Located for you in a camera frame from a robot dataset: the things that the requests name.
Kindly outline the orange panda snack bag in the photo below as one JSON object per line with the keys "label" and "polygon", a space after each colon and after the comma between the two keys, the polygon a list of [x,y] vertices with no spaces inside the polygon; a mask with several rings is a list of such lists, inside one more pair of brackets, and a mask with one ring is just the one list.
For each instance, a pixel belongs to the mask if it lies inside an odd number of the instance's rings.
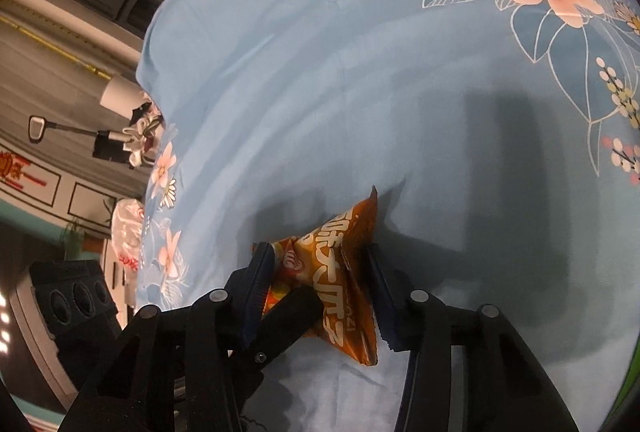
{"label": "orange panda snack bag", "polygon": [[307,332],[363,366],[378,363],[375,322],[361,286],[360,257],[372,244],[378,191],[303,236],[274,241],[276,264],[262,313],[268,314],[290,291],[314,288],[323,315]]}

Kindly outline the green cardboard box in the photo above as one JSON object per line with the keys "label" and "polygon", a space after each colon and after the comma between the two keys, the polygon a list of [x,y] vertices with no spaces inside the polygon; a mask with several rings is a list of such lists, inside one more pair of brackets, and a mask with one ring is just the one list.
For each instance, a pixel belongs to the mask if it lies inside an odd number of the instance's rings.
{"label": "green cardboard box", "polygon": [[603,432],[640,432],[639,349],[636,348],[620,393],[601,426]]}

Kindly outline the white red plastic bag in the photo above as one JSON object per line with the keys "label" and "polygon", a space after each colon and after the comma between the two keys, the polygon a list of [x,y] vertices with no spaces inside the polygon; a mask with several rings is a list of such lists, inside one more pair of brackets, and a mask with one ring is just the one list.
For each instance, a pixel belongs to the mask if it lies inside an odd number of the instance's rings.
{"label": "white red plastic bag", "polygon": [[111,244],[117,260],[137,272],[140,265],[144,208],[139,200],[119,200],[111,218]]}

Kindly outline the blue floral tablecloth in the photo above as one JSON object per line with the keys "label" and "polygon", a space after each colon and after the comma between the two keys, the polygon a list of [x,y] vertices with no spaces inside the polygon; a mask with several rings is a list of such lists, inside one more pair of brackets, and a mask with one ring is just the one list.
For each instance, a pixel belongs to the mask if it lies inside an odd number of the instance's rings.
{"label": "blue floral tablecloth", "polygon": [[137,78],[166,121],[137,304],[377,192],[387,260],[497,305],[600,429],[639,334],[638,0],[164,0]]}

